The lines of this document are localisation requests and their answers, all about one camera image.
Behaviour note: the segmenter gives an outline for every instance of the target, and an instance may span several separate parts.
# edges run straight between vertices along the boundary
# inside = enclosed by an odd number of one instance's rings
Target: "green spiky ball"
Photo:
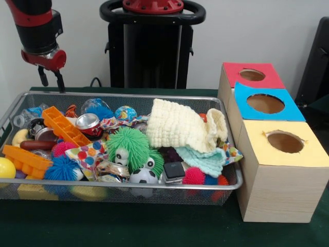
[[[159,178],[161,173],[163,172],[163,164],[165,163],[162,155],[156,149],[150,149],[149,156],[154,159],[154,167],[152,171],[157,175]]]
[[[110,135],[110,140],[106,142],[108,160],[114,162],[115,152],[118,148],[124,148],[129,152],[128,168],[129,172],[144,166],[149,158],[149,140],[146,135],[136,129],[119,128],[115,134]]]

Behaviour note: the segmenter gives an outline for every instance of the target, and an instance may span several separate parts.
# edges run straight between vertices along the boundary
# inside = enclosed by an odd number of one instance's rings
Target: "pink spiky ball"
[[[65,155],[65,151],[72,148],[77,148],[77,145],[70,142],[58,143],[52,148],[52,155],[57,158],[61,155]]]

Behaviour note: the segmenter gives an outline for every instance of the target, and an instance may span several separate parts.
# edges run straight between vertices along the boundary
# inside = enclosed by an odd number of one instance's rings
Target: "metal basket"
[[[0,120],[1,150],[4,144],[11,144],[19,130],[11,119],[23,109],[45,103],[65,112],[74,103],[79,113],[81,105],[90,98],[101,98],[112,109],[130,105],[140,115],[149,114],[153,99],[161,98],[190,106],[197,113],[216,108],[226,116],[222,102],[211,97],[27,92],[15,99]],[[230,129],[229,141],[233,143]],[[223,205],[231,192],[242,185],[243,179],[238,163],[225,166],[222,173],[229,181],[228,186],[0,179],[0,199]]]

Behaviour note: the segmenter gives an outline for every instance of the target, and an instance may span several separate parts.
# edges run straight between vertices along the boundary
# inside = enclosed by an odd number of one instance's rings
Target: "wooden box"
[[[239,142],[242,124],[242,117],[234,99],[234,88],[237,82],[255,89],[285,88],[272,64],[223,63],[218,98],[224,103],[236,145]]]
[[[307,123],[244,120],[238,149],[244,221],[310,222],[329,178],[329,157]]]
[[[246,86],[265,89],[284,89],[278,73],[270,63],[223,63],[218,98],[228,109],[231,89],[239,82]]]
[[[257,89],[237,82],[232,90],[227,116],[236,145],[243,119],[305,121],[286,89]]]

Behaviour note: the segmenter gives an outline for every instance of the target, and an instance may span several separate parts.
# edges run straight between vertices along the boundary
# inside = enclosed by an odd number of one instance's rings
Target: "green tablecloth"
[[[216,96],[216,90],[68,89]],[[0,201],[2,246],[328,246],[329,191],[310,224],[245,223],[236,195],[223,207]]]

